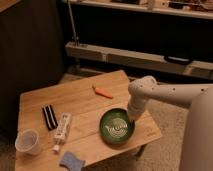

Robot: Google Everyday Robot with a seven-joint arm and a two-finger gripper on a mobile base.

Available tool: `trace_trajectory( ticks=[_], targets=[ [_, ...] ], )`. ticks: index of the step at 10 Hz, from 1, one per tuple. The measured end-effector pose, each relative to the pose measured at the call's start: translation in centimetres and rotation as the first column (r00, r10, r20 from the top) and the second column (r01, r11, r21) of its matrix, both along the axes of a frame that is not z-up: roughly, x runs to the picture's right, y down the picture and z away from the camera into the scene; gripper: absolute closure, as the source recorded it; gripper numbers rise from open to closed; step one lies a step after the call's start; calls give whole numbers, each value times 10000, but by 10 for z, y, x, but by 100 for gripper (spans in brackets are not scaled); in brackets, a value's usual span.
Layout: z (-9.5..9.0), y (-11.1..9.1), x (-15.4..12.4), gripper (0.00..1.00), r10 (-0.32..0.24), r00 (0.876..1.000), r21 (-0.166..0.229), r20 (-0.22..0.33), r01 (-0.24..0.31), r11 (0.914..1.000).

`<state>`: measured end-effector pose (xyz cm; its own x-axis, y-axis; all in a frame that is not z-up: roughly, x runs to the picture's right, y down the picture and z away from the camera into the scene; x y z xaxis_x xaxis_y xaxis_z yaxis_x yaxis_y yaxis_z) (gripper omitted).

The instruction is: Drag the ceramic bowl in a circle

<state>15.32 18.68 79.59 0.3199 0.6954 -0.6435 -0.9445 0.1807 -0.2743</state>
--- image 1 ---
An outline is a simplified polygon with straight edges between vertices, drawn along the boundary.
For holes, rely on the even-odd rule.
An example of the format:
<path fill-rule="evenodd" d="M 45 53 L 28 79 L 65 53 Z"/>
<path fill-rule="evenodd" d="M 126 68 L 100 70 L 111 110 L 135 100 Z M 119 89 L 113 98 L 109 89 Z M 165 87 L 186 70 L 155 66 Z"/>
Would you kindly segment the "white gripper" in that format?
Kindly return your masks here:
<path fill-rule="evenodd" d="M 142 116 L 144 111 L 145 111 L 145 107 L 144 106 L 135 106 L 132 103 L 129 103 L 127 105 L 127 115 L 128 115 L 128 118 L 131 121 L 138 120 Z"/>

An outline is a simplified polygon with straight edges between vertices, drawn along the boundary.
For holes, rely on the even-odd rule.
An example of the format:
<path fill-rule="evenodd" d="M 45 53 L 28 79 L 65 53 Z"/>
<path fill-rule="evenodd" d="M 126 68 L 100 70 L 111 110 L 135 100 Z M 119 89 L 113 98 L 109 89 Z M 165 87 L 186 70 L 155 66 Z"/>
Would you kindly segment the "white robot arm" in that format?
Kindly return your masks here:
<path fill-rule="evenodd" d="M 132 121 L 141 117 L 149 99 L 188 108 L 179 171 L 213 171 L 213 83 L 159 84 L 145 76 L 132 81 L 128 92 Z"/>

